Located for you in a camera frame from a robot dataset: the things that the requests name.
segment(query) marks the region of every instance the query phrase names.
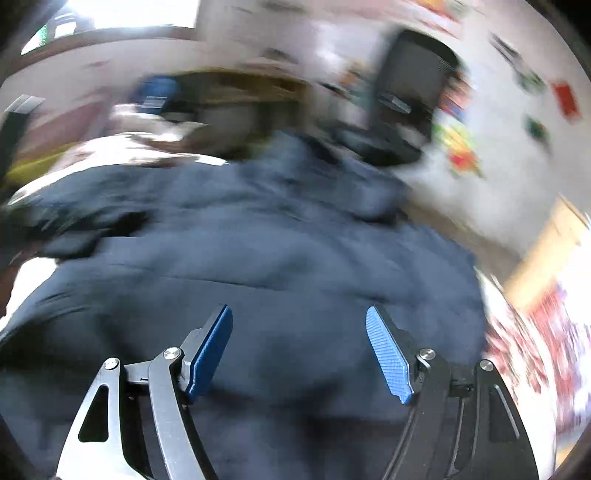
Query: black bracket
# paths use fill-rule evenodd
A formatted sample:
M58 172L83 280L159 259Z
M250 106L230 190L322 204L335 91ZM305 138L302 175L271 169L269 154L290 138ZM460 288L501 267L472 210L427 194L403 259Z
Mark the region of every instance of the black bracket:
M207 391L232 332L232 312L215 311L181 347L149 362L102 365L66 439L57 467L61 480L150 479L137 397L128 385L148 387L154 425L170 480L217 480L187 404Z
M382 480L538 479L524 425L491 361L471 371L449 364L396 328L381 306L368 310L366 329L390 391L411 406ZM432 472L448 397L460 399L456 439L447 471Z

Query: yellow object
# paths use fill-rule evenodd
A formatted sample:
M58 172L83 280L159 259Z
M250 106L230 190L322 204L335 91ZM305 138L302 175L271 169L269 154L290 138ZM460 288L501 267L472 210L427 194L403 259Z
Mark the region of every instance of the yellow object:
M417 0L417 3L422 7L428 8L436 12L445 11L445 4L443 0Z
M59 160L64 152L74 145L76 145L76 143L62 145L58 149L54 150L51 154L36 160L21 160L17 162L16 165L14 165L6 175L7 183L13 186L21 187L30 181L45 175L47 170L49 170L53 164Z
M507 301L522 312L535 306L588 230L585 215L559 198L535 245L503 285Z
M469 133L463 125L443 128L443 144L454 153L470 151Z

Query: mesh chair back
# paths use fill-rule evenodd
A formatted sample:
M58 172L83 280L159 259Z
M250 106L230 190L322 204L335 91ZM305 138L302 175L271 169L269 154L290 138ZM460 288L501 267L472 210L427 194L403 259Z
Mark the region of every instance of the mesh chair back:
M420 105L430 120L449 77L460 64L448 46L413 30L402 30L389 44L374 83L370 129L378 127L377 124L390 124L405 117L402 113L393 115L395 112L389 111L380 102L380 98L391 96L413 108Z

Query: red item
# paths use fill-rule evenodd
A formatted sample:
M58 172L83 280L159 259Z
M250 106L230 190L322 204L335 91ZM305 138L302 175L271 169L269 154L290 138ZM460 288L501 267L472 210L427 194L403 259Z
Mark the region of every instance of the red item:
M581 114L579 112L579 107L577 106L577 102L574 99L573 91L570 85L566 82L557 82L552 84L552 88L554 89L554 93L556 93L558 98L558 104L560 105L562 114L568 120L580 118Z
M453 167L459 171L472 170L476 164L476 157L471 151L450 153L449 159Z

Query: white wall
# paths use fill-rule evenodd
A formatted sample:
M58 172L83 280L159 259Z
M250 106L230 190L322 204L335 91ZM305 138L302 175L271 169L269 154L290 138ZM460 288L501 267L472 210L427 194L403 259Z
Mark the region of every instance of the white wall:
M352 60L371 64L383 48L381 34L396 28L396 19L335 19L325 14L316 24L318 78L331 76ZM591 82L551 24L525 0L480 2L465 19L459 39L428 33L449 45L473 78L476 93L467 124L484 178L452 175L437 148L427 149L418 164L394 171L413 187L418 202L523 255L558 194L591 211ZM523 91L509 64L491 46L491 33L513 44L544 80L568 81L582 119L571 124L563 118L550 86L540 97ZM550 152L527 135L527 115L546 126Z
M76 48L26 67L0 88L2 111L19 95L46 99L32 127L91 101L124 95L141 77L205 66L233 66L255 55L253 46L231 39L239 0L211 0L201 19L202 41L126 40Z

